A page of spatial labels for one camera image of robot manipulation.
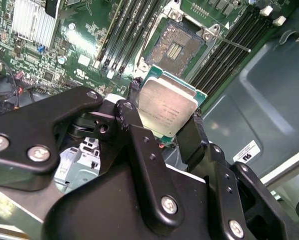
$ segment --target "metal rod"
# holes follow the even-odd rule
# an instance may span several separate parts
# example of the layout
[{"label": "metal rod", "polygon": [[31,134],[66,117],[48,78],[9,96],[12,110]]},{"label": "metal rod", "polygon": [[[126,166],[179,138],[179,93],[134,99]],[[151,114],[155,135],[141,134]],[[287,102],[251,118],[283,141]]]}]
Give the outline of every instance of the metal rod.
[{"label": "metal rod", "polygon": [[242,49],[242,50],[244,50],[244,51],[246,51],[246,52],[248,52],[248,53],[250,53],[252,50],[251,49],[249,49],[249,48],[247,48],[247,47],[245,47],[245,46],[242,46],[242,45],[240,45],[240,44],[238,44],[238,43],[236,43],[236,42],[233,42],[233,41],[231,41],[231,40],[228,40],[228,39],[226,39],[226,38],[223,38],[223,37],[221,37],[221,36],[219,36],[219,35],[214,35],[217,39],[219,39],[219,40],[222,40],[223,42],[225,42],[225,43],[228,43],[228,44],[231,44],[231,45],[233,45],[233,46],[235,46],[235,47],[237,47],[237,48],[240,48],[240,49]]}]

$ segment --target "aluminum heatsink fins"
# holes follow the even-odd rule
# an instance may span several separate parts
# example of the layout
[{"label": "aluminum heatsink fins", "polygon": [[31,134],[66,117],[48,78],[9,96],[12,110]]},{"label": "aluminum heatsink fins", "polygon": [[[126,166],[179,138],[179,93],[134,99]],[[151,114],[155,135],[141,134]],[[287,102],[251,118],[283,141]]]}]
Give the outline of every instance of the aluminum heatsink fins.
[{"label": "aluminum heatsink fins", "polygon": [[12,31],[19,38],[50,48],[58,21],[45,13],[45,8],[31,0],[16,0]]}]

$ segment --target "black cable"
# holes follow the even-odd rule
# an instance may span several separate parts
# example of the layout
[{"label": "black cable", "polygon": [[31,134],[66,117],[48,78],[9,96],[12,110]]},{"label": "black cable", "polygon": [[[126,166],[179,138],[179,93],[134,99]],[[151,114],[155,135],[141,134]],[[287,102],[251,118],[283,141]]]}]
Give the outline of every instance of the black cable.
[{"label": "black cable", "polygon": [[0,58],[0,62],[5,65],[5,68],[7,69],[8,73],[10,74],[10,77],[12,79],[12,90],[11,91],[5,91],[5,92],[0,92],[0,97],[5,97],[6,99],[10,99],[15,95],[15,107],[20,106],[20,95],[19,95],[19,88],[16,84],[15,77],[13,75],[13,71],[10,68],[10,66]]},{"label": "black cable", "polygon": [[35,99],[34,99],[34,95],[32,93],[32,89],[44,89],[44,88],[47,88],[49,90],[52,90],[52,91],[55,91],[55,89],[51,86],[48,86],[48,85],[44,85],[44,84],[35,84],[35,85],[30,85],[30,86],[27,86],[27,87],[24,87],[23,88],[23,91],[21,94],[25,93],[28,91],[28,94],[29,94],[29,99],[31,100],[32,103],[35,103]]}]

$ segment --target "blue connector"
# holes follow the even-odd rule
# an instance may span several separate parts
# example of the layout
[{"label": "blue connector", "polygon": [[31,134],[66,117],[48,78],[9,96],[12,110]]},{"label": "blue connector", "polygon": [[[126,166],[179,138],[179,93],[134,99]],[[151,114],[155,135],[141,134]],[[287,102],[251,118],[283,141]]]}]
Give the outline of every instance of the blue connector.
[{"label": "blue connector", "polygon": [[38,46],[37,51],[41,54],[45,51],[45,47],[44,46]]}]

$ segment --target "sticker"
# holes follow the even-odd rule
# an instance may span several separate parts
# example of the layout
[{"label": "sticker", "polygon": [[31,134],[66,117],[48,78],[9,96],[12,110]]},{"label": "sticker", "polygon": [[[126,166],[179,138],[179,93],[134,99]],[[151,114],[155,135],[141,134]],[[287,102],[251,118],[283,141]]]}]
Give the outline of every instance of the sticker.
[{"label": "sticker", "polygon": [[261,152],[261,149],[253,140],[247,144],[238,154],[233,157],[234,162],[247,163],[252,158],[254,158],[258,153]]}]

